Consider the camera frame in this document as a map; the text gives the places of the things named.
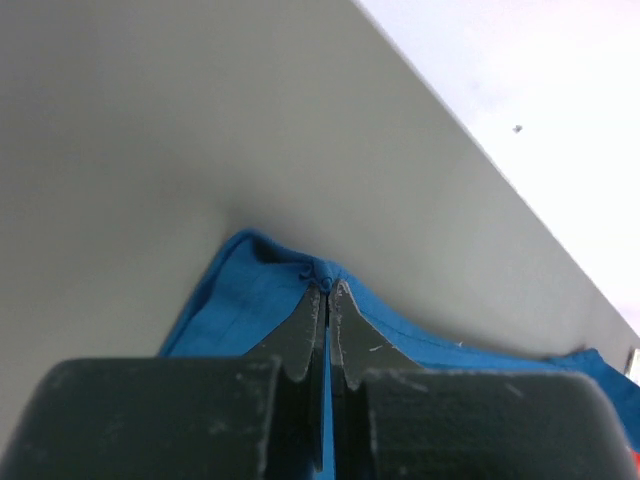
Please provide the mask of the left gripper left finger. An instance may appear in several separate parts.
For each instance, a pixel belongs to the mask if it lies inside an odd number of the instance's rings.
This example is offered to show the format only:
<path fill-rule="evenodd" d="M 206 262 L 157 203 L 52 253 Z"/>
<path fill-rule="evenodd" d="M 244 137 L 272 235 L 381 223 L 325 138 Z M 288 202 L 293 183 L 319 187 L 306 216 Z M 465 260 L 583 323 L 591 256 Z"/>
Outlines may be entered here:
<path fill-rule="evenodd" d="M 310 479 L 323 463 L 325 298 L 235 357 L 73 359 L 37 385 L 12 479 Z"/>

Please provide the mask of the blue t shirt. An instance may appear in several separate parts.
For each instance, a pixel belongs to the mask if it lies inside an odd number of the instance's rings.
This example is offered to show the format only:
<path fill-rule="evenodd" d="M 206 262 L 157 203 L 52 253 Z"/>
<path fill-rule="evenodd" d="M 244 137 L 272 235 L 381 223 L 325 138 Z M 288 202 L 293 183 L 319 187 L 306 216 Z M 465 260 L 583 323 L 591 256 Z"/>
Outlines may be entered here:
<path fill-rule="evenodd" d="M 348 283 L 356 305 L 400 351 L 436 369 L 580 372 L 594 379 L 618 412 L 639 455 L 639 388 L 594 350 L 535 361 L 464 347 L 411 324 L 343 267 L 244 230 L 218 251 L 187 300 L 161 353 L 165 357 L 233 356 L 249 351 L 295 309 L 310 286 Z"/>

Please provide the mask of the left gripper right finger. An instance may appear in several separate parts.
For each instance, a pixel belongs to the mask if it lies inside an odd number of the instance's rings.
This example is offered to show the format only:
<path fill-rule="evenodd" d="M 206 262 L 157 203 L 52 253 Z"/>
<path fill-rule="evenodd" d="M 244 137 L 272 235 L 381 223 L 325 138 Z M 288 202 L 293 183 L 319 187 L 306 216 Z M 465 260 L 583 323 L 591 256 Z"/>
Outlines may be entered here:
<path fill-rule="evenodd" d="M 616 412 L 578 373 L 428 369 L 359 312 L 328 300 L 339 479 L 627 479 Z"/>

